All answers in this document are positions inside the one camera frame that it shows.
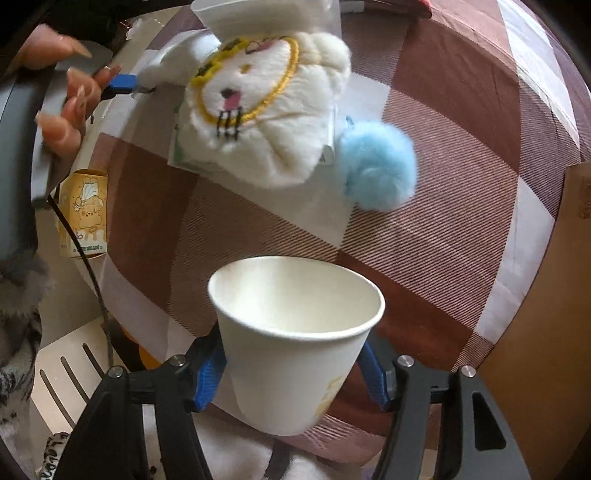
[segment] human hand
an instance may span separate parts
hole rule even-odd
[[[39,25],[18,51],[11,70],[20,67],[38,70],[75,54],[91,56],[75,38],[60,35],[46,25]],[[48,186],[49,191],[69,174],[82,144],[86,120],[98,106],[101,92],[120,71],[119,65],[108,66],[90,77],[71,68],[67,72],[67,100],[61,115],[40,112],[35,117],[45,144],[56,154],[51,175],[55,184]]]

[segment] brown cardboard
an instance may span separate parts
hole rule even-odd
[[[77,170],[60,188],[60,210],[74,230],[87,257],[107,252],[107,176],[100,170]],[[76,246],[59,225],[62,256],[78,258]]]
[[[554,479],[591,424],[591,163],[567,169],[538,275],[479,372],[532,479]]]

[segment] yellow embroidered outline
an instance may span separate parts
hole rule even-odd
[[[291,77],[293,77],[294,73],[296,72],[298,60],[300,58],[300,47],[298,42],[291,37],[281,37],[281,40],[285,40],[290,45],[290,59],[287,64],[287,68],[285,69],[285,73],[283,77],[277,84],[277,86],[261,100],[252,110],[246,112],[241,117],[241,123],[246,123],[249,120],[256,118],[261,112],[267,108],[285,89],[287,83],[290,81]],[[244,50],[251,41],[246,40],[244,38],[239,38],[236,45],[234,45],[230,50],[220,51],[215,54],[211,60],[207,62],[207,64],[211,64],[206,72],[203,75],[195,75],[191,79],[191,85],[196,89],[195,97],[197,100],[197,107],[199,108],[199,112],[203,116],[203,118],[212,125],[217,125],[218,119],[216,116],[210,114],[207,109],[205,108],[205,104],[203,103],[203,95],[202,90],[203,86],[211,80],[213,75],[222,68],[222,60],[228,59],[233,57],[236,53],[240,50]],[[232,118],[229,124],[226,124],[227,127],[234,127],[236,125],[236,118]]]

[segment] cup rim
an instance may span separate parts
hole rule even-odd
[[[212,283],[214,282],[215,276],[220,271],[222,271],[225,268],[228,268],[230,265],[237,264],[237,263],[255,261],[255,260],[260,261],[263,259],[276,260],[279,258],[291,258],[291,259],[302,260],[302,261],[306,261],[306,262],[322,263],[322,264],[326,264],[330,267],[339,268],[341,270],[345,270],[347,272],[352,273],[353,275],[363,279],[367,284],[369,284],[377,292],[378,297],[379,297],[378,311],[371,319],[363,322],[361,325],[358,325],[358,326],[352,327],[352,328],[348,328],[348,329],[344,329],[344,330],[335,330],[332,332],[319,332],[319,333],[286,332],[282,329],[276,329],[276,328],[271,328],[271,327],[263,328],[263,327],[251,325],[250,323],[244,322],[243,320],[236,318],[234,315],[231,315],[226,309],[224,309],[223,307],[219,306],[216,303],[216,301],[213,297],[213,294],[212,294]],[[243,326],[244,328],[246,328],[248,330],[252,330],[257,333],[260,333],[261,335],[264,335],[264,336],[269,336],[269,337],[273,337],[273,338],[281,338],[284,340],[299,341],[299,342],[322,342],[322,341],[327,341],[327,340],[341,340],[341,339],[357,336],[360,333],[369,331],[372,327],[374,327],[381,320],[381,318],[384,316],[384,311],[386,308],[386,301],[384,299],[384,295],[382,294],[382,291],[378,288],[378,286],[374,282],[369,280],[368,278],[357,273],[356,271],[353,271],[350,268],[346,268],[341,265],[337,265],[337,264],[333,264],[333,263],[329,263],[329,262],[324,262],[322,260],[315,260],[313,258],[306,258],[306,257],[291,257],[289,255],[269,255],[269,256],[261,255],[258,257],[243,258],[241,260],[235,260],[234,262],[230,262],[230,263],[224,265],[223,267],[218,268],[212,274],[212,276],[209,278],[209,281],[207,282],[207,295],[209,296],[209,300],[212,302],[215,309],[218,309],[227,318],[232,319],[233,322],[236,322],[237,324]]]

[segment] embroidered black nose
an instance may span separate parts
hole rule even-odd
[[[225,99],[230,98],[232,95],[234,95],[234,93],[236,93],[236,90],[232,90],[231,88],[224,88],[221,91],[221,94]]]

